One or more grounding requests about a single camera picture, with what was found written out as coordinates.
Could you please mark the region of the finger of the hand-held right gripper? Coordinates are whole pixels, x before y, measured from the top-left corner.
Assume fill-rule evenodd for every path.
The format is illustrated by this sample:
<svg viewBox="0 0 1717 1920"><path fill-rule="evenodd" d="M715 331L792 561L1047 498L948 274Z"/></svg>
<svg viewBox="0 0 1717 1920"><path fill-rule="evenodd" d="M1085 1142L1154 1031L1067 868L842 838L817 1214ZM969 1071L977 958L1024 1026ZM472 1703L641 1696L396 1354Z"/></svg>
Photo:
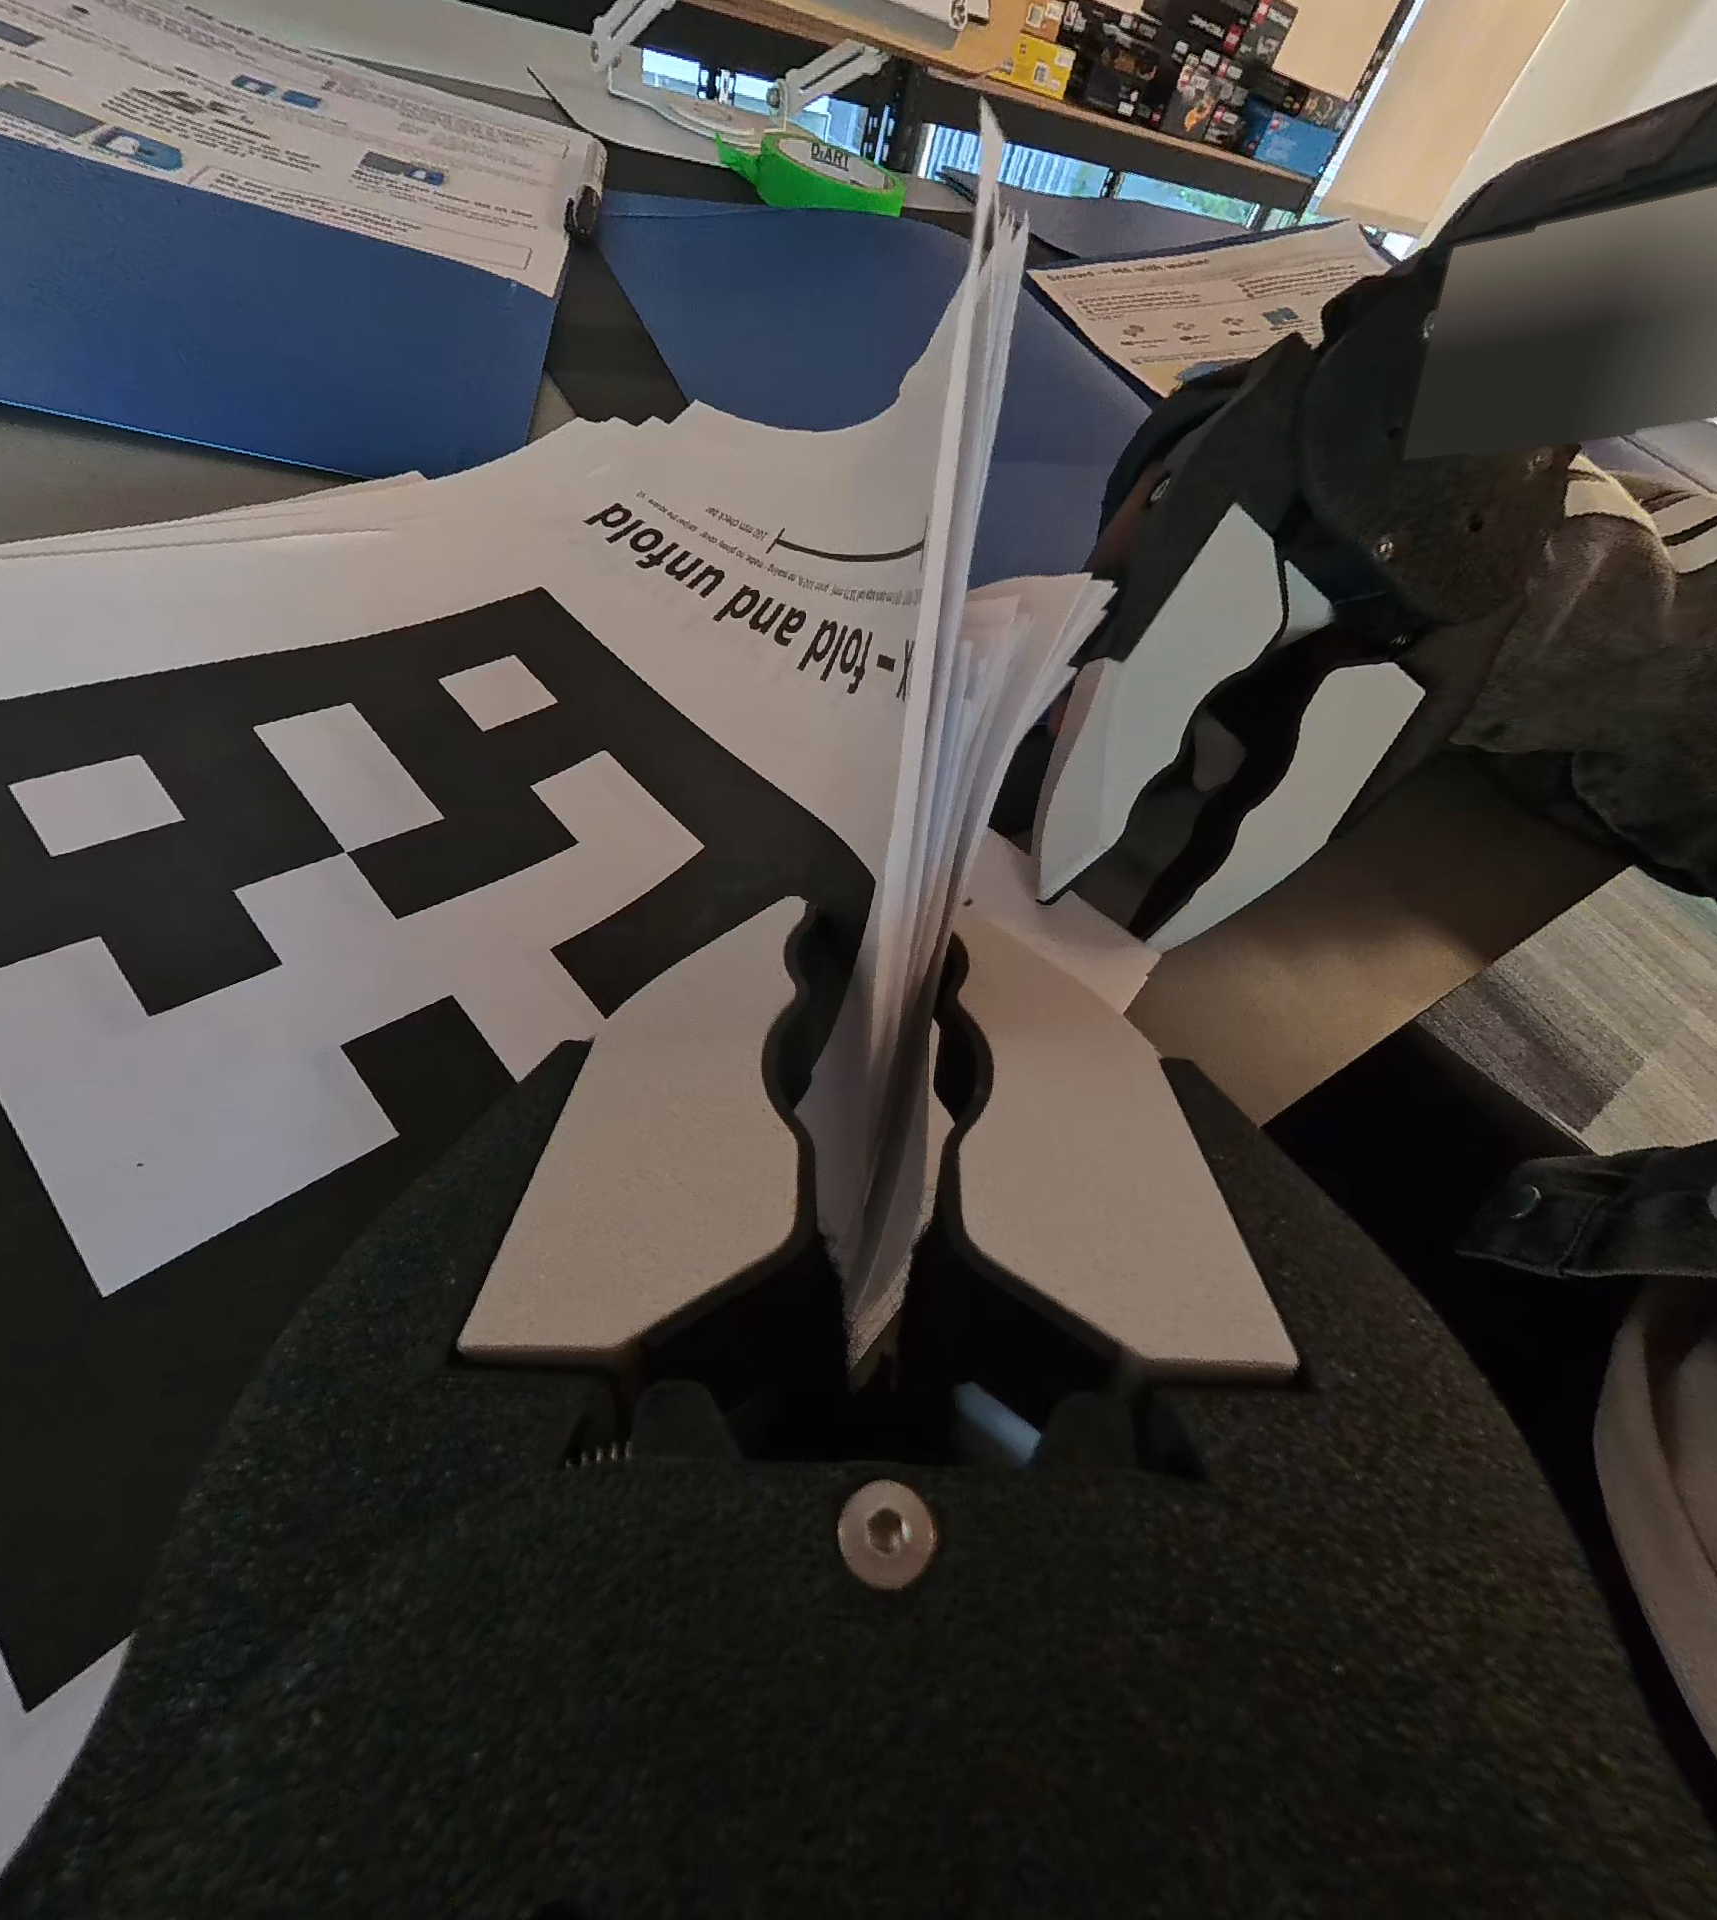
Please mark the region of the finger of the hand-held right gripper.
<svg viewBox="0 0 1717 1920"><path fill-rule="evenodd" d="M1206 698L1301 636L1302 577L1231 505L1132 650L1090 660L1071 686L1032 823L1036 901L1057 901L1119 842Z"/></svg>
<svg viewBox="0 0 1717 1920"><path fill-rule="evenodd" d="M1129 932L1170 950L1268 896L1320 853L1422 702L1401 639L1341 621L1287 564L1274 642L1194 717L1144 794L1169 860Z"/></svg>

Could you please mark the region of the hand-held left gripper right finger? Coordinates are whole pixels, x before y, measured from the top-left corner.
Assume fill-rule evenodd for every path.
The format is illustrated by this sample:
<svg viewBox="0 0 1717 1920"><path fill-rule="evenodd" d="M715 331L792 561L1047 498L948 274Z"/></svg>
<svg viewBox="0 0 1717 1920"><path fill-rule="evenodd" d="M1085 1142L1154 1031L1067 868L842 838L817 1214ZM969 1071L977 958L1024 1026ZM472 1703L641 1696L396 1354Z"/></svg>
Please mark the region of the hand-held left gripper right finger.
<svg viewBox="0 0 1717 1920"><path fill-rule="evenodd" d="M1094 1380L1290 1380L1299 1352L1165 1062L993 923L958 926L970 1058L941 1214L966 1270Z"/></svg>

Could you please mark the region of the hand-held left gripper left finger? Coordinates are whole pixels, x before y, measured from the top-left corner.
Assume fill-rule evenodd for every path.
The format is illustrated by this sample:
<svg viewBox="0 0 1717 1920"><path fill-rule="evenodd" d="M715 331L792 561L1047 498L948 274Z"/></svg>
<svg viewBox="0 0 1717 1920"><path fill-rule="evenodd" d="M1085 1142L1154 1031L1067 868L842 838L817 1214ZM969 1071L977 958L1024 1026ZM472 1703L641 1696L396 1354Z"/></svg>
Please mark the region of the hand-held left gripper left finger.
<svg viewBox="0 0 1717 1920"><path fill-rule="evenodd" d="M682 1337L750 1334L736 1308L837 1301L814 1145L796 1105L814 1001L838 996L823 914L784 896L661 973L582 1058L456 1352L494 1367L629 1370Z"/></svg>

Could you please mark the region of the stack of printed white papers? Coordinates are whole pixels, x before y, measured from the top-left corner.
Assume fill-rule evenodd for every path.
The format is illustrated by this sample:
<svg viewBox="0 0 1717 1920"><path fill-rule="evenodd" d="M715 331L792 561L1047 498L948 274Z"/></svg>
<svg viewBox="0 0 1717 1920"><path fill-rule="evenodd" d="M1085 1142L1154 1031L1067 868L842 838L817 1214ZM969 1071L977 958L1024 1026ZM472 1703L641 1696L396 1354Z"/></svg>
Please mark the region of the stack of printed white papers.
<svg viewBox="0 0 1717 1920"><path fill-rule="evenodd" d="M872 868L966 312L882 417L559 431L390 520L0 553L0 1917L1072 1917L1102 1794L837 1465L562 1466L464 1317L606 1018L823 914L858 1227Z"/></svg>

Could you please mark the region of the person's right forearm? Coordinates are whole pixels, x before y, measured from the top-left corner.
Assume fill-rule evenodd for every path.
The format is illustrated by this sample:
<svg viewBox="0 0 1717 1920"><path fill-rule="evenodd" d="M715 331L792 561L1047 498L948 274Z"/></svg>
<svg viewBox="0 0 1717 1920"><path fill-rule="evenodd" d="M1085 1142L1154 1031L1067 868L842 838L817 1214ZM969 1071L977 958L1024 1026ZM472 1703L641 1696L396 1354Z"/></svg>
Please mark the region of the person's right forearm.
<svg viewBox="0 0 1717 1920"><path fill-rule="evenodd" d="M1442 743L1543 818L1717 905L1717 493L1573 460L1516 616L1480 636Z"/></svg>

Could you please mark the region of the grey desk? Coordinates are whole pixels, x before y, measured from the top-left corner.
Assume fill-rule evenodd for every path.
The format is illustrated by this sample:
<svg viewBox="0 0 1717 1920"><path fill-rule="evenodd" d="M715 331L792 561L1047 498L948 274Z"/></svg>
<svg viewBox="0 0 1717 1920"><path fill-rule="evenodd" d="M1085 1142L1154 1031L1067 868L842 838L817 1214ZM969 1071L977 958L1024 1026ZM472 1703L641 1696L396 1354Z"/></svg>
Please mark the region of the grey desk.
<svg viewBox="0 0 1717 1920"><path fill-rule="evenodd" d="M298 498L337 476L0 407L0 542ZM1439 757L1273 893L1159 958L1130 1021L1268 1122L1623 862Z"/></svg>

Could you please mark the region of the printed instruction sheet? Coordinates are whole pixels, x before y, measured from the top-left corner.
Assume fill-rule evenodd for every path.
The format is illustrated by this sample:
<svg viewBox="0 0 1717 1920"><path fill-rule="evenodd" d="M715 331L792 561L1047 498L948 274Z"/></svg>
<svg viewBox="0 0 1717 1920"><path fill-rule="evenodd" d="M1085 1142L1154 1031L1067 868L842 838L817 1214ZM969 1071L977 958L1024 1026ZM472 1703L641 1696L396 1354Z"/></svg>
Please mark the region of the printed instruction sheet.
<svg viewBox="0 0 1717 1920"><path fill-rule="evenodd" d="M1353 220L1338 220L1038 269L1031 279L1089 346L1165 397L1197 372L1254 361L1292 334L1316 348L1324 307L1390 267Z"/></svg>
<svg viewBox="0 0 1717 1920"><path fill-rule="evenodd" d="M0 4L0 156L73 159L554 297L587 135L189 4Z"/></svg>

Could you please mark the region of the dark blue paper folder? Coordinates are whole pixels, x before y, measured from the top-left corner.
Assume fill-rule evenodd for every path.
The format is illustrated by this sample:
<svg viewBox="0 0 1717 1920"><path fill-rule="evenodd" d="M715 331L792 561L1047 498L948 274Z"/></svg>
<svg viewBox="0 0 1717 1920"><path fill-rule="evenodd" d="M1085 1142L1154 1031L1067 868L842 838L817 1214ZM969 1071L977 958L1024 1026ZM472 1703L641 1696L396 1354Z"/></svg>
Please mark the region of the dark blue paper folder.
<svg viewBox="0 0 1717 1920"><path fill-rule="evenodd" d="M1029 220L1035 240L1072 263L1170 256L1289 235L1289 228L1260 232L1163 204L1050 196L1014 185L1003 185L1001 196L1006 211Z"/></svg>

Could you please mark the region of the beige window blind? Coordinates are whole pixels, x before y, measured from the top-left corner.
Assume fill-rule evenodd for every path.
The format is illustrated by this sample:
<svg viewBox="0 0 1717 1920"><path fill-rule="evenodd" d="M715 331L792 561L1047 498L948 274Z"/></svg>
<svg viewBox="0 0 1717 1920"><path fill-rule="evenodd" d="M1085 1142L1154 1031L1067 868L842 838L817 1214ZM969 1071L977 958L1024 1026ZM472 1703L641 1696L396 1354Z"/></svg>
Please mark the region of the beige window blind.
<svg viewBox="0 0 1717 1920"><path fill-rule="evenodd" d="M1561 10L1559 2L1416 4L1308 215L1406 236L1427 231Z"/></svg>

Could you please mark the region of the person's dark denim jacket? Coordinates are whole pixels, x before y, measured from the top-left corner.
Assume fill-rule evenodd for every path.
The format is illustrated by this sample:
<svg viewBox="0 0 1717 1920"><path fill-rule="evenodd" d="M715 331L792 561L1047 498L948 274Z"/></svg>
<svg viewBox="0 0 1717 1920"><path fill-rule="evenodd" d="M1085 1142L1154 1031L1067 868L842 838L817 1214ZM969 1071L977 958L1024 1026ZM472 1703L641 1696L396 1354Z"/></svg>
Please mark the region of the person's dark denim jacket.
<svg viewBox="0 0 1717 1920"><path fill-rule="evenodd" d="M1521 1164L1457 1251L1543 1278L1717 1284L1717 1138Z"/></svg>

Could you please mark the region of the row of colourful boxes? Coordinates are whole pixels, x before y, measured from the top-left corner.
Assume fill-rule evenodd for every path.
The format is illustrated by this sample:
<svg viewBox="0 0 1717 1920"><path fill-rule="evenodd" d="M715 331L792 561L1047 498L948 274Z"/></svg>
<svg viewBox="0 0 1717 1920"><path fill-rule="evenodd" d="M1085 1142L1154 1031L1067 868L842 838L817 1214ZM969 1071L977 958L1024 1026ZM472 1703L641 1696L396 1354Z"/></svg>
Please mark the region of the row of colourful boxes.
<svg viewBox="0 0 1717 1920"><path fill-rule="evenodd" d="M1350 91L1314 87L1292 2L1024 4L1003 84L1090 114L1316 174L1384 57Z"/></svg>

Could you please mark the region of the green tape roll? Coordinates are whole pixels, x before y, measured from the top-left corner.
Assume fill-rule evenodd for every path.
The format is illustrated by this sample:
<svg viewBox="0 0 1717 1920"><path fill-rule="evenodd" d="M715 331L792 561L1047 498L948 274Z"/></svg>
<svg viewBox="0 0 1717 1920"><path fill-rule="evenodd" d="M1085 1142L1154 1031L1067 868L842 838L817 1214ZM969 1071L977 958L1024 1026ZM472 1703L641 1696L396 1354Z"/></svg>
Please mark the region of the green tape roll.
<svg viewBox="0 0 1717 1920"><path fill-rule="evenodd" d="M867 156L823 142L796 124L715 136L721 162L742 176L757 198L783 211L829 211L895 218L906 180Z"/></svg>

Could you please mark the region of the wooden shelf rack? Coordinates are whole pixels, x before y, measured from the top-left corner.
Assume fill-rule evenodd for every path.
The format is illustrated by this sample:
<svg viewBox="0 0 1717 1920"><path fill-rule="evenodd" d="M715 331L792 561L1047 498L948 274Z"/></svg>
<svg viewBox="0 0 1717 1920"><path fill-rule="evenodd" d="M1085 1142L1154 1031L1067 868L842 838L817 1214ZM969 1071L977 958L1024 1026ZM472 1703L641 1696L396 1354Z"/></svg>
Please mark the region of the wooden shelf rack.
<svg viewBox="0 0 1717 1920"><path fill-rule="evenodd" d="M917 128L973 132L978 104L986 104L1011 142L1121 176L1165 180L1289 215L1302 215L1314 194L1310 176L998 81L1001 50L928 52L833 4L681 2L655 19L639 43L708 69L777 81L851 38L881 49L884 67L838 84L838 92L888 114L895 159L910 156Z"/></svg>

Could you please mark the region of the grey card sheet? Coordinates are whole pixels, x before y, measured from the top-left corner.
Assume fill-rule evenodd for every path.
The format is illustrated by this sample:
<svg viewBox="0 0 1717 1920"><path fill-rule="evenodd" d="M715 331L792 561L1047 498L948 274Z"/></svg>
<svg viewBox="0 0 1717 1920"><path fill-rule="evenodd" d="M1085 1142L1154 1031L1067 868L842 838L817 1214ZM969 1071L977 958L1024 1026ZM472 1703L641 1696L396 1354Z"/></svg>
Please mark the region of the grey card sheet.
<svg viewBox="0 0 1717 1920"><path fill-rule="evenodd" d="M707 102L647 81L639 61L627 57L608 73L590 65L547 61L529 74L566 119L606 146L624 146L715 164L716 132L700 124Z"/></svg>

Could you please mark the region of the white articulated stand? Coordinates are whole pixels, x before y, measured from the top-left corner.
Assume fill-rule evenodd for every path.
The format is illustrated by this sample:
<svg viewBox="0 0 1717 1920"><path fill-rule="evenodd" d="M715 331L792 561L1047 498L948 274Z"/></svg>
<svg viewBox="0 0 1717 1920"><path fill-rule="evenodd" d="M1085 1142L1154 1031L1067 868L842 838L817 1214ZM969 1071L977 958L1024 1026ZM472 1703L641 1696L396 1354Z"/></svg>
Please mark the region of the white articulated stand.
<svg viewBox="0 0 1717 1920"><path fill-rule="evenodd" d="M590 67L606 74L635 58L647 32L675 2L619 2L600 13L589 37ZM721 132L772 132L795 127L804 109L847 84L871 81L892 58L938 67L953 76L980 79L1004 58L1006 35L1014 31L1020 4L994 2L851 2L851 4L707 4L711 13L750 16L784 14L783 35L814 37L819 57L786 70L768 88L767 109L739 109L730 100L703 100L700 124Z"/></svg>

